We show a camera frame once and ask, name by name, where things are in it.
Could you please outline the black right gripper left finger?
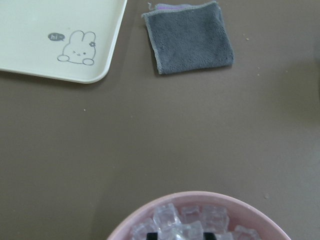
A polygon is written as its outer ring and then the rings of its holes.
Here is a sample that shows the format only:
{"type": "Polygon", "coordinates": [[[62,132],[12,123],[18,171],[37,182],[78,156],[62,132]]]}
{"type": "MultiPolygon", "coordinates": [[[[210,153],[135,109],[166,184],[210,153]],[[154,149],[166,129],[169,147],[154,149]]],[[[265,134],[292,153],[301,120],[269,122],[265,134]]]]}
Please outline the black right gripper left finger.
{"type": "Polygon", "coordinates": [[[148,232],[146,235],[146,240],[158,240],[157,232],[148,232]]]}

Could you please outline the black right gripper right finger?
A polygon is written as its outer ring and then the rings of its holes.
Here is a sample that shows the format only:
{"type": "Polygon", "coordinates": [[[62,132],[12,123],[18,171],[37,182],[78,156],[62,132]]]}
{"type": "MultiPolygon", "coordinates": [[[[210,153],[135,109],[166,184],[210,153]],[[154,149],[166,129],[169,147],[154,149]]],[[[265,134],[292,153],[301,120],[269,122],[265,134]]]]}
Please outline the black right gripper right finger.
{"type": "Polygon", "coordinates": [[[204,240],[216,240],[216,236],[212,232],[204,232],[203,233],[203,239],[204,240]]]}

